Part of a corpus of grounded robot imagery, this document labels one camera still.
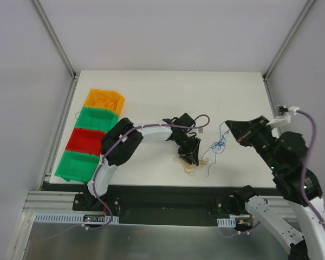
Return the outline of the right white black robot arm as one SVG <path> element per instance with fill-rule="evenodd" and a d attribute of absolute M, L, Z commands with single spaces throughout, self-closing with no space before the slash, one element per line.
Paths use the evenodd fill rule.
<path fill-rule="evenodd" d="M 277 190 L 295 214 L 299 230 L 272 210 L 255 188 L 246 185 L 223 204 L 232 215 L 254 216 L 281 244 L 289 259 L 325 259 L 325 209 L 317 176 L 307 168 L 312 146 L 303 136 L 285 132 L 272 134 L 277 120 L 260 116 L 250 121 L 227 120 L 236 141 L 253 147 L 271 169 Z"/>

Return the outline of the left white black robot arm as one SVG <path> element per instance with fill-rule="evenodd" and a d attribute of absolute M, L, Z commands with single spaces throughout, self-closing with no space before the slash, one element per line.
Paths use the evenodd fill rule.
<path fill-rule="evenodd" d="M 129 161 L 143 142 L 173 141 L 178 145 L 179 158 L 188 165 L 198 166 L 200 139 L 191 133 L 196 128 L 195 120 L 187 113 L 145 125 L 121 119 L 100 141 L 99 162 L 83 192 L 86 206 L 93 211 L 102 208 L 103 195 L 115 171 Z"/>

